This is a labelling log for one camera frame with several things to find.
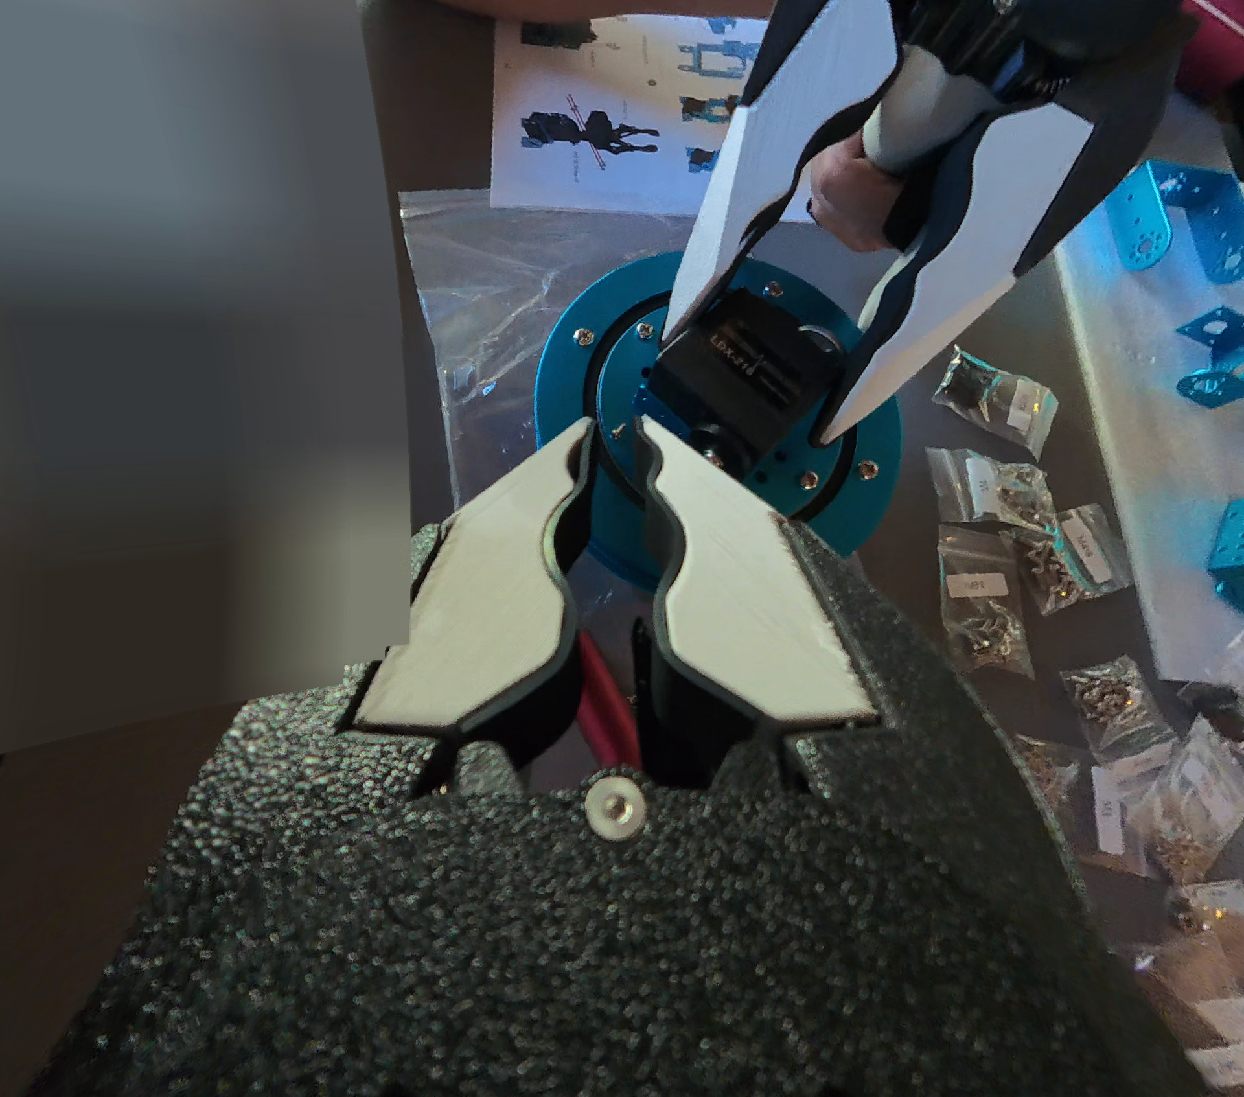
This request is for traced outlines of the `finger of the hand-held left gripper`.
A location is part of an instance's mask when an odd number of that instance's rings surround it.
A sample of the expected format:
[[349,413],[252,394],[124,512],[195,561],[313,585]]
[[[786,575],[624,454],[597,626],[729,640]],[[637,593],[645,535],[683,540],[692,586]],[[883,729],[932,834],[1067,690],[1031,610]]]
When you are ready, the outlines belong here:
[[664,343],[724,291],[805,163],[862,127],[899,60],[891,0],[777,0],[678,265]]
[[977,81],[897,81],[862,128],[902,173],[888,238],[902,249],[818,418],[837,440],[1043,259],[1139,162],[1171,81],[1070,81],[1004,105]]

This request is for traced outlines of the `person's left hand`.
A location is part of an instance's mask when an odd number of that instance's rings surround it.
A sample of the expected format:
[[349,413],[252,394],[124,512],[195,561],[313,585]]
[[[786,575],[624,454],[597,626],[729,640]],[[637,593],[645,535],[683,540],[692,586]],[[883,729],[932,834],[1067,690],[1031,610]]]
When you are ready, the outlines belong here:
[[885,222],[905,178],[878,168],[862,148],[862,132],[812,159],[807,203],[815,224],[854,252],[893,249]]

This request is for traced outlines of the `white foam sheet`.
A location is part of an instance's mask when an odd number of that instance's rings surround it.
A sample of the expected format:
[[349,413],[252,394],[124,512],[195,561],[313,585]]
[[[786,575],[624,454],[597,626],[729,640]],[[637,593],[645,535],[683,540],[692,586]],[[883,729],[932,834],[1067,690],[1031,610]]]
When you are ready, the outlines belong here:
[[[1172,98],[1144,160],[1234,171],[1213,121]],[[1240,281],[1212,284],[1188,219],[1166,203],[1171,248],[1126,270],[1102,203],[1066,235],[1053,262],[1110,478],[1159,677],[1217,682],[1240,612],[1206,562],[1223,507],[1242,494],[1242,403],[1204,408],[1177,381],[1207,365],[1177,327],[1220,305],[1240,311]]]

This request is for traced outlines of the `blue perforated metal bracket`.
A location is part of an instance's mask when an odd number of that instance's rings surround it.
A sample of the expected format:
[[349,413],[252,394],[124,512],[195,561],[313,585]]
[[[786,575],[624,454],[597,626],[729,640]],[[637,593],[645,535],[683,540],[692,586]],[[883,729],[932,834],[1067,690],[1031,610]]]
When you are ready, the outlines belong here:
[[1237,612],[1244,609],[1242,594],[1242,516],[1244,499],[1231,499],[1220,516],[1220,524],[1206,562],[1217,594]]

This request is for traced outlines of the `small blue metal bracket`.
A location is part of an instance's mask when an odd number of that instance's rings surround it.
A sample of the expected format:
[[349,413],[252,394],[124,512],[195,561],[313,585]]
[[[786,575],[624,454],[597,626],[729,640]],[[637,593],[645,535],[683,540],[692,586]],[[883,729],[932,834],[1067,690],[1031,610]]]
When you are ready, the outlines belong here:
[[1242,313],[1220,305],[1177,327],[1177,334],[1206,348],[1207,365],[1175,384],[1188,402],[1218,408],[1242,399]]

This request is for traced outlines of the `black servo motor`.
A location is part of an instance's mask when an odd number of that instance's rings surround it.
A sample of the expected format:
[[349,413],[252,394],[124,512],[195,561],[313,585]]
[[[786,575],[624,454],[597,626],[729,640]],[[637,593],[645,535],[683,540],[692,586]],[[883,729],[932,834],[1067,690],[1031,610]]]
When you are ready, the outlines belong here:
[[734,289],[662,349],[634,411],[745,480],[837,386],[845,362],[831,329]]

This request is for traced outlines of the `printed instruction sheet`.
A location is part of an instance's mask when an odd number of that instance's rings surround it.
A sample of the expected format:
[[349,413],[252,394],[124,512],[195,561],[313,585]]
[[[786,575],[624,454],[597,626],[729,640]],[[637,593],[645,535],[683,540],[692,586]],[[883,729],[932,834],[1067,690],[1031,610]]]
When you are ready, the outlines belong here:
[[694,217],[765,22],[499,22],[489,202]]

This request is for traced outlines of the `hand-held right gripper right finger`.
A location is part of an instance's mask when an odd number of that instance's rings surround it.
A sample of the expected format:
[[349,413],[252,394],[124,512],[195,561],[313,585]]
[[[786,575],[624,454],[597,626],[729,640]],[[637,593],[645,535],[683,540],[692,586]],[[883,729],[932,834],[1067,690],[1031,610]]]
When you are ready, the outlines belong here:
[[661,661],[764,729],[877,721],[783,518],[659,421],[637,418],[634,442]]

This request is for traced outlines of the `blue U-shaped metal bracket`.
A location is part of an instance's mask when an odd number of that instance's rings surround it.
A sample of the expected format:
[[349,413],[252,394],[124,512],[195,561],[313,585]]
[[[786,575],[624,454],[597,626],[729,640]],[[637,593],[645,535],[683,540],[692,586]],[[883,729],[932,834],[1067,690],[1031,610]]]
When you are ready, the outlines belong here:
[[1183,165],[1169,160],[1144,160],[1104,198],[1113,246],[1126,270],[1147,270],[1171,248],[1166,195],[1182,184],[1183,171]]
[[1161,189],[1183,210],[1201,268],[1212,284],[1242,279],[1242,192],[1234,171],[1177,167]]

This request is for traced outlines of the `clear plastic bag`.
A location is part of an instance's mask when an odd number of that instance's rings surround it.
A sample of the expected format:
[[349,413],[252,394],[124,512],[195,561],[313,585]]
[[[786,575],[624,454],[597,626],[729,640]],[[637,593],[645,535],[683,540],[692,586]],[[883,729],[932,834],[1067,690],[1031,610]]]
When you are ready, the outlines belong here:
[[537,365],[556,321],[621,264],[678,251],[691,216],[492,208],[486,189],[398,194],[437,362],[454,507],[537,448]]

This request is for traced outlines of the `blue round metal base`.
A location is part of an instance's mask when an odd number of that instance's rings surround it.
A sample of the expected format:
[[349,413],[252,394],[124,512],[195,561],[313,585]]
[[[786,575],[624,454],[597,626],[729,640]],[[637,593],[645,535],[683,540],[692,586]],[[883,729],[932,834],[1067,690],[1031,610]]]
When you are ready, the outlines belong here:
[[[680,252],[661,252],[595,281],[551,329],[537,369],[537,446],[573,421],[595,421],[599,473],[587,548],[613,575],[646,591],[656,588],[659,569],[645,545],[643,486],[635,473],[632,438],[632,421],[638,418],[634,399],[664,349],[659,338],[680,259]],[[775,265],[745,259],[726,292],[734,289],[769,297],[802,321],[831,329],[846,351],[859,338],[856,326],[831,297]],[[840,438],[821,445],[816,418],[824,400],[740,483],[848,556],[873,534],[893,499],[902,426],[897,400],[891,397]],[[613,440],[610,427],[622,421],[629,421],[629,429]]]

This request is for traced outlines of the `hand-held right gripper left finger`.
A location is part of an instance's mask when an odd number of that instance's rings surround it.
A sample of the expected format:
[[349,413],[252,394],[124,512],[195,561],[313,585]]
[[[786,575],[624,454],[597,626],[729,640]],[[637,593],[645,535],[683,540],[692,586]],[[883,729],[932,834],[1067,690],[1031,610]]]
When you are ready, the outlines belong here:
[[595,424],[572,423],[441,528],[408,642],[376,667],[354,728],[562,733],[581,682],[565,570],[589,535]]

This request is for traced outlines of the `dark pink cloth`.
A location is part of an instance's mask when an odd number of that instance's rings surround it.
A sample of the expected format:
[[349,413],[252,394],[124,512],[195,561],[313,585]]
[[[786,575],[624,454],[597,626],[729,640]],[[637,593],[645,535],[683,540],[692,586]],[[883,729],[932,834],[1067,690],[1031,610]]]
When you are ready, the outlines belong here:
[[1183,9],[1198,28],[1183,49],[1177,89],[1215,100],[1242,79],[1242,0],[1185,0]]

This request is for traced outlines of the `pile of small screw bags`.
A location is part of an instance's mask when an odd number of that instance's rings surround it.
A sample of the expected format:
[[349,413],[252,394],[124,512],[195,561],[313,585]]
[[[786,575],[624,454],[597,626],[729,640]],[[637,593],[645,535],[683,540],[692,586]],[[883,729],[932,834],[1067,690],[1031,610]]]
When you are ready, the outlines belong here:
[[[926,448],[939,504],[942,628],[964,669],[1034,680],[1023,591],[1048,617],[1126,591],[1131,567],[1099,504],[1059,510],[1045,472],[974,448]],[[1078,747],[1012,736],[1072,853],[1163,882],[1171,939],[1131,969],[1212,1093],[1240,1093],[1240,877],[1210,873],[1240,844],[1240,747],[1209,715],[1164,717],[1123,653],[1058,674]]]

